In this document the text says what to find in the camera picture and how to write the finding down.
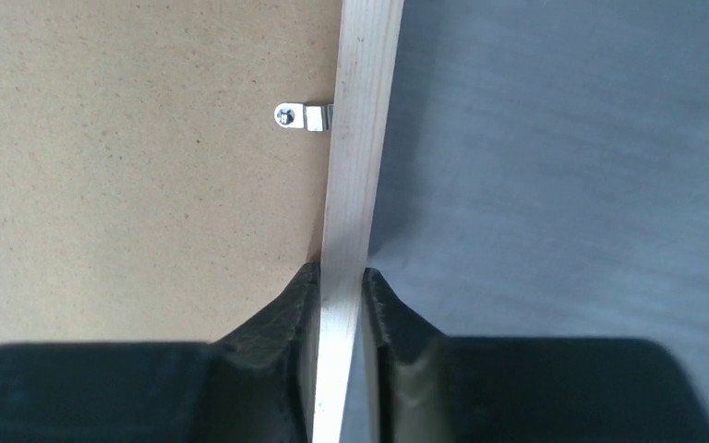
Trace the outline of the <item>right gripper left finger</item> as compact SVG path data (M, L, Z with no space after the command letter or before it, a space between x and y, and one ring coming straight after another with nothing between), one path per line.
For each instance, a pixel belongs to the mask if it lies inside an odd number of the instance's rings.
M0 442L307 442L319 267L213 342L0 345Z

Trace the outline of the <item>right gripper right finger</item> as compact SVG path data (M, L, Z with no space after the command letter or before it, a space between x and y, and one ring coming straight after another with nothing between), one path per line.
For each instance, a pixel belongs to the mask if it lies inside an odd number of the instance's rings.
M679 362L635 338L450 336L363 277L376 442L709 442Z

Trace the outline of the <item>white wooden photo frame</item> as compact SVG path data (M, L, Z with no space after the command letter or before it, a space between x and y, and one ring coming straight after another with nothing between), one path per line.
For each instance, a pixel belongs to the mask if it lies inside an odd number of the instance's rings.
M320 254L312 441L337 442L403 15L401 1L345 1Z

